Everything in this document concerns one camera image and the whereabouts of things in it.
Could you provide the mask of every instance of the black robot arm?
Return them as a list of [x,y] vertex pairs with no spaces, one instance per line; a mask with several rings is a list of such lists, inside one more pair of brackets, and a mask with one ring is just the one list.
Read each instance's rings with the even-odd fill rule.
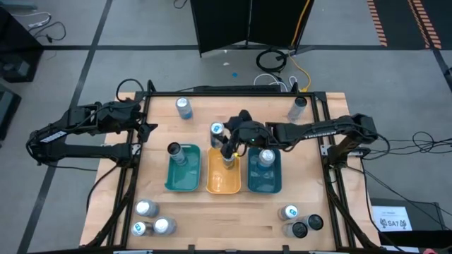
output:
[[242,110],[239,116],[231,117],[224,125],[231,135],[229,138],[219,137],[224,144],[221,149],[223,157],[232,156],[240,145],[289,152],[302,140],[343,134],[345,139],[339,145],[330,146],[328,149],[328,163],[335,166],[346,162],[348,153],[359,145],[370,144],[378,138],[372,117],[363,114],[303,125],[263,125],[253,121],[248,111]]
[[38,164],[49,164],[65,157],[108,158],[119,166],[131,161],[136,147],[123,143],[113,146],[67,145],[60,141],[69,134],[120,133],[138,131],[138,139],[146,142],[157,124],[139,123],[143,116],[139,102],[131,99],[70,108],[62,118],[45,128],[34,131],[27,141],[27,151]]

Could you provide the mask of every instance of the sign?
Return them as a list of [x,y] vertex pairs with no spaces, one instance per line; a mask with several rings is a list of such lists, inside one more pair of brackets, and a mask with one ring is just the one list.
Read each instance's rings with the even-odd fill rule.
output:
[[373,206],[375,224],[380,231],[412,231],[405,207]]

